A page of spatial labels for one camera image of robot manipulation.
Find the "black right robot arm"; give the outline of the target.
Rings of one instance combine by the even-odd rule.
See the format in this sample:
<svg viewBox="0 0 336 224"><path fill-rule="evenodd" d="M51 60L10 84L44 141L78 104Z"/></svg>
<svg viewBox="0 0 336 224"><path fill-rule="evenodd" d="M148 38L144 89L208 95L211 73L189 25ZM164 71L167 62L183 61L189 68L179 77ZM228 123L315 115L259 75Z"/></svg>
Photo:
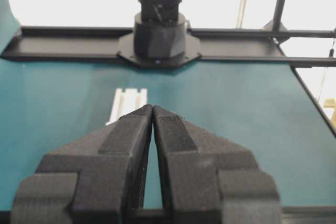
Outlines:
<svg viewBox="0 0 336 224"><path fill-rule="evenodd" d="M198 59L200 40L187 32L182 0L138 0L132 33L118 41L118 56L146 69L173 69Z"/></svg>

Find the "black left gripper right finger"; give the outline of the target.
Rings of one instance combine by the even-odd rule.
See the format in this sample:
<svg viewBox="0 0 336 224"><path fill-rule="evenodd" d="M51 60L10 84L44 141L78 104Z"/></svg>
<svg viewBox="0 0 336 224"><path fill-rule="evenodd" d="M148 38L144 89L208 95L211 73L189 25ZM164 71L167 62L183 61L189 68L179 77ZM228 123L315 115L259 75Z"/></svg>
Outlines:
<svg viewBox="0 0 336 224"><path fill-rule="evenodd" d="M163 207L174 223L280 223L274 179L253 153L153 108Z"/></svg>

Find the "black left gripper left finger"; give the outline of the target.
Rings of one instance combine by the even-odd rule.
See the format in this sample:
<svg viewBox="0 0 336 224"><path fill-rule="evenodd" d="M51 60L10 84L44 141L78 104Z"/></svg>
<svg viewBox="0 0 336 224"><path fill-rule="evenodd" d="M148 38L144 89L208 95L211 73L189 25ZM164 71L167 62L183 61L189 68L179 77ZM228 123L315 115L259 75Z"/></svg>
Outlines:
<svg viewBox="0 0 336 224"><path fill-rule="evenodd" d="M44 155L19 184L11 223L121 223L144 203L151 105Z"/></svg>

